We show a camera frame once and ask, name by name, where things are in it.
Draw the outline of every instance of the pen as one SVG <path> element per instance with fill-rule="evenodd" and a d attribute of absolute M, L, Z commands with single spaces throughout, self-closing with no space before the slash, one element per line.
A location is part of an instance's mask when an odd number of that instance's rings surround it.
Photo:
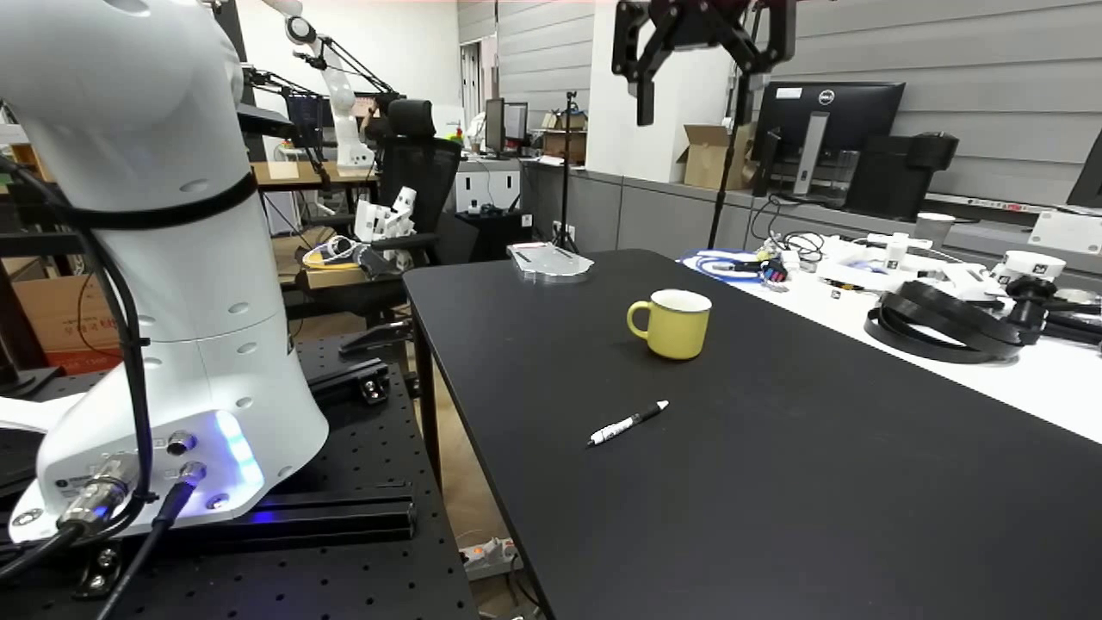
<path fill-rule="evenodd" d="M 605 441 L 622 437 L 624 430 L 631 430 L 631 426 L 659 418 L 663 410 L 667 410 L 667 399 L 659 399 L 659 403 L 655 403 L 651 410 L 644 410 L 644 414 L 635 414 L 635 418 L 624 418 L 624 422 L 617 422 L 617 424 L 610 424 L 610 426 L 593 430 L 593 435 L 589 435 L 589 446 L 593 446 L 593 447 L 596 447 L 596 446 L 605 446 Z"/>

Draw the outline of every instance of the mug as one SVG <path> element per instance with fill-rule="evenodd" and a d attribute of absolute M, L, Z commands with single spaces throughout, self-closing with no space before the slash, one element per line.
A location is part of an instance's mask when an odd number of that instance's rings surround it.
<path fill-rule="evenodd" d="M 635 324 L 639 315 L 651 315 L 647 332 Z M 659 291 L 651 300 L 639 300 L 628 307 L 628 332 L 659 360 L 695 360 L 709 333 L 713 300 L 693 291 Z"/>

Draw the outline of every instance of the monitor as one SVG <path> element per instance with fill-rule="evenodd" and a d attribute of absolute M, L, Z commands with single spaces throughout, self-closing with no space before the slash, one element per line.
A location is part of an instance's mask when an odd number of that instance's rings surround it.
<path fill-rule="evenodd" d="M 286 93 L 286 117 L 301 127 L 298 148 L 332 148 L 336 139 L 336 111 L 332 101 L 318 93 Z"/>
<path fill-rule="evenodd" d="M 772 84 L 755 139 L 767 182 L 794 197 L 828 186 L 843 200 L 865 140 L 894 135 L 904 90 L 904 84 Z"/>
<path fill-rule="evenodd" d="M 1068 204 L 1102 206 L 1102 135 L 1097 139 L 1097 148 L 1092 148 L 1090 162 L 1082 166 Z"/>
<path fill-rule="evenodd" d="M 524 101 L 506 104 L 506 140 L 527 140 L 527 104 Z"/>

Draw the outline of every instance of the chair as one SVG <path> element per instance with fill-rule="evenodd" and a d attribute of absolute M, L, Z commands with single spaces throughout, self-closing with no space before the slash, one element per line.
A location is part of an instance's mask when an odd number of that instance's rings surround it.
<path fill-rule="evenodd" d="M 357 315 L 368 332 L 341 347 L 344 360 L 384 356 L 394 346 L 408 341 L 411 322 L 394 322 L 397 307 L 408 303 L 402 274 L 384 261 L 384 251 L 411 251 L 414 267 L 439 267 L 439 225 L 452 197 L 456 168 L 462 148 L 436 139 L 390 139 L 385 158 L 379 168 L 379 204 L 394 204 L 402 186 L 416 190 L 414 204 L 414 238 L 371 243 L 371 251 L 362 251 L 362 268 L 371 283 L 341 285 L 341 291 L 306 291 L 306 315 Z"/>

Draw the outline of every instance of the blue led light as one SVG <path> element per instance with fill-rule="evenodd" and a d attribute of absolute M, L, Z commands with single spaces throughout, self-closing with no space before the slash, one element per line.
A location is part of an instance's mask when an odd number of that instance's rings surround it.
<path fill-rule="evenodd" d="M 236 465 L 239 465 L 243 489 L 236 489 L 230 497 L 248 500 L 266 487 L 266 471 L 256 461 L 252 446 L 244 441 L 239 418 L 217 414 L 215 422 L 217 422 L 221 437 L 228 441 Z"/>

